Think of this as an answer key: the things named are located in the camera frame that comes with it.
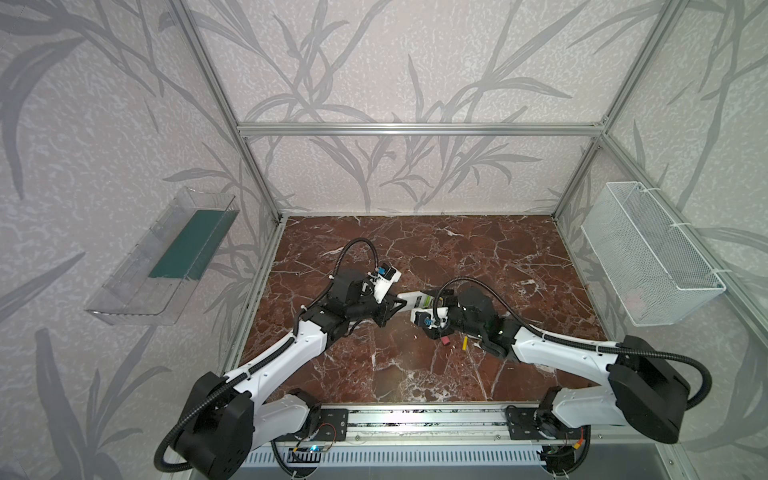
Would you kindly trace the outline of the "red white remote control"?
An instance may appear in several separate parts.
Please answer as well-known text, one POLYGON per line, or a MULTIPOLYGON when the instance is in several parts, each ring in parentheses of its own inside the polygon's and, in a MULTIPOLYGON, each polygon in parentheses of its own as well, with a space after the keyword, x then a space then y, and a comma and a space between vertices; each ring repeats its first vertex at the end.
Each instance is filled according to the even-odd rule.
POLYGON ((414 309, 416 310, 431 309, 435 301, 435 297, 433 295, 429 295, 421 291, 402 292, 402 293, 399 293, 397 297, 407 301, 407 305, 399 312, 410 311, 414 309))

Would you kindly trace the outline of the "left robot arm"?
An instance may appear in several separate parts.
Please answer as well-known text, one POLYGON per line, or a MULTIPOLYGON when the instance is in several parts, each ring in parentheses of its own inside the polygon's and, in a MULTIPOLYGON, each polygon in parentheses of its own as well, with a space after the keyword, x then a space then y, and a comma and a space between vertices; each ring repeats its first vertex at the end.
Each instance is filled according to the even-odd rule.
POLYGON ((400 278, 388 264, 371 274, 340 271, 279 342, 224 375, 201 376, 179 420, 160 441, 155 468, 229 479, 253 449, 283 435, 314 431, 310 418, 320 405, 312 396, 294 392, 271 401, 270 395, 358 322, 385 325, 406 304, 390 291, 400 278))

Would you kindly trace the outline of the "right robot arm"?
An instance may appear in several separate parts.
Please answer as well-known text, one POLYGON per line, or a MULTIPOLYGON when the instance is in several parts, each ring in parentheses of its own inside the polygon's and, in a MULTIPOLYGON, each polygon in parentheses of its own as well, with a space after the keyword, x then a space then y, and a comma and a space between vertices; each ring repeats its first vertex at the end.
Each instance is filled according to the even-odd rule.
POLYGON ((459 293, 443 287, 432 310, 446 333, 477 340, 486 353, 563 371, 590 381, 579 389, 550 388, 529 420, 545 438, 594 425, 629 426, 663 444, 678 441, 687 411, 710 394, 713 378, 700 361, 658 351, 637 336, 620 342, 556 334, 531 325, 481 282, 459 293))

